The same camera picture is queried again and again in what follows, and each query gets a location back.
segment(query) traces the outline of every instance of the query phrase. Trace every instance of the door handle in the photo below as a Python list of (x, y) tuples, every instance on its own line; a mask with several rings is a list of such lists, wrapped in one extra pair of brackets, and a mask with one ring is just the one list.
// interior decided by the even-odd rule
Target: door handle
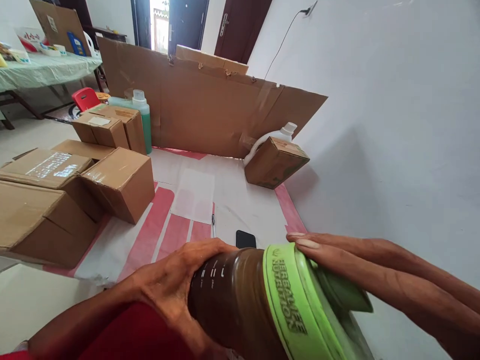
[(230, 24), (230, 22), (227, 20), (229, 15), (227, 13), (223, 14), (223, 21), (221, 22), (221, 28), (220, 28), (220, 36), (222, 37), (225, 32), (225, 27)]

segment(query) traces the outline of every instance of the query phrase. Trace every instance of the red chair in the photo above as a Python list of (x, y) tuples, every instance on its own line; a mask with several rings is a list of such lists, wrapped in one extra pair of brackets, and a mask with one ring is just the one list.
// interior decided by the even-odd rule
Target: red chair
[(97, 97), (95, 90), (91, 87), (84, 87), (83, 89), (76, 91), (71, 98), (81, 112), (87, 111), (100, 104), (100, 100)]

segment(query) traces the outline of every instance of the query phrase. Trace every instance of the smartphone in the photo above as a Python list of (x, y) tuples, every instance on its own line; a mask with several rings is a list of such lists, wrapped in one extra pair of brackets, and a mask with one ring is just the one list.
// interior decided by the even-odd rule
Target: smartphone
[(255, 236), (248, 232), (237, 230), (236, 231), (236, 247), (239, 249), (244, 248), (257, 248), (257, 242)]

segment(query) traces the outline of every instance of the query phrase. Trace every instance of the light green tablecloth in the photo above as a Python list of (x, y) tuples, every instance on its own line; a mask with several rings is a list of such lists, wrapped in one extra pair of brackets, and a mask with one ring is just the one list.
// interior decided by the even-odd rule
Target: light green tablecloth
[(0, 67), (0, 92), (80, 80), (102, 64), (100, 57), (84, 57), (72, 53), (60, 57), (41, 53), (28, 55), (31, 64), (8, 61), (8, 67)]

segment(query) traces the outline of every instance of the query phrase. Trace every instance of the brown liquid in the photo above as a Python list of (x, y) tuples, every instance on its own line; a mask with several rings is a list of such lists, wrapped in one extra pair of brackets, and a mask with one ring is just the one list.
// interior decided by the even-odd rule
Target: brown liquid
[(287, 360), (265, 292), (263, 253), (246, 248), (209, 259), (191, 280), (188, 309), (214, 341), (246, 360)]

